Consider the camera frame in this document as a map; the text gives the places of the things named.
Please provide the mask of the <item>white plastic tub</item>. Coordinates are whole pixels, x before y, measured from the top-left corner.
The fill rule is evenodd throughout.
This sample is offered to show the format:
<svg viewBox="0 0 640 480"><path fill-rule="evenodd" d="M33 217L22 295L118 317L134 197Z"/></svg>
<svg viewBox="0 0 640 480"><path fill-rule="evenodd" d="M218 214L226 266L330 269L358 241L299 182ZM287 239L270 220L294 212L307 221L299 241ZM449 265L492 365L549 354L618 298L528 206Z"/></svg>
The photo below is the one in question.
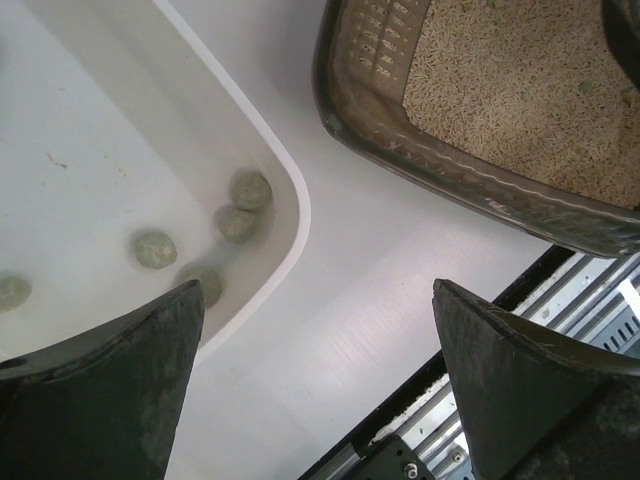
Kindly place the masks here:
<svg viewBox="0 0 640 480"><path fill-rule="evenodd" d="M253 237L216 217L259 172L272 196ZM297 165L166 1L1 5L1 274L32 293L1 316L18 357L108 322L172 289L189 266L222 279L198 358L221 346L299 258L311 219ZM142 267L134 238L162 231L178 256Z"/></svg>

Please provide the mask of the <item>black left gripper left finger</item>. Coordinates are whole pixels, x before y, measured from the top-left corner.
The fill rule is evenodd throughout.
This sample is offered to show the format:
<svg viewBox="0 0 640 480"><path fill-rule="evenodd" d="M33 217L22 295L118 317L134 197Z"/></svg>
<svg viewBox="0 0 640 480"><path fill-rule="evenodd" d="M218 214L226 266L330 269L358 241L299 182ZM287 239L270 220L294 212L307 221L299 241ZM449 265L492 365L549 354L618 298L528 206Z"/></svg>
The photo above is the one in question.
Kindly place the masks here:
<svg viewBox="0 0 640 480"><path fill-rule="evenodd" d="M204 322L190 280L1 364L4 479L162 479Z"/></svg>

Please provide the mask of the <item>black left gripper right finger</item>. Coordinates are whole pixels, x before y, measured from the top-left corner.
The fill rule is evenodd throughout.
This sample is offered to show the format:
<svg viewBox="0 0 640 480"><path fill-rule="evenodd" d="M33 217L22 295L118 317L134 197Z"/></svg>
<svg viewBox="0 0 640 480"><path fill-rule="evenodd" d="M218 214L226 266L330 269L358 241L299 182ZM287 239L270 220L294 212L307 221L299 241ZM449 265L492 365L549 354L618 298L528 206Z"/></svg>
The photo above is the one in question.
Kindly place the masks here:
<svg viewBox="0 0 640 480"><path fill-rule="evenodd" d="M638 478L637 359L509 313L450 280L433 289L476 478Z"/></svg>

